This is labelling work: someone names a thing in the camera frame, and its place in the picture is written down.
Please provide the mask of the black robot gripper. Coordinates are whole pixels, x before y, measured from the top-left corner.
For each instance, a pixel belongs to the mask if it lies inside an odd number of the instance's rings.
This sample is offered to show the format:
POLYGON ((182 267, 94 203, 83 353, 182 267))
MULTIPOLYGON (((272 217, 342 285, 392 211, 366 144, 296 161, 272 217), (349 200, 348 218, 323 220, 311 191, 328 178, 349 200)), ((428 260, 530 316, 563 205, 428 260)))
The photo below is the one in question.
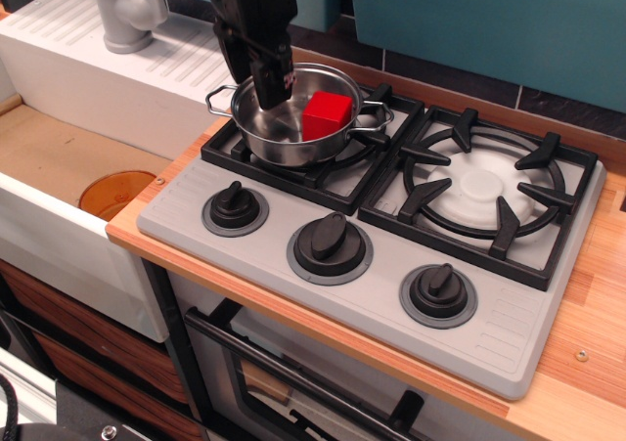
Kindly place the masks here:
POLYGON ((252 76, 263 110, 289 100, 295 73, 288 26, 297 15, 296 0, 211 0, 211 4, 217 14, 214 34, 235 82, 252 76))

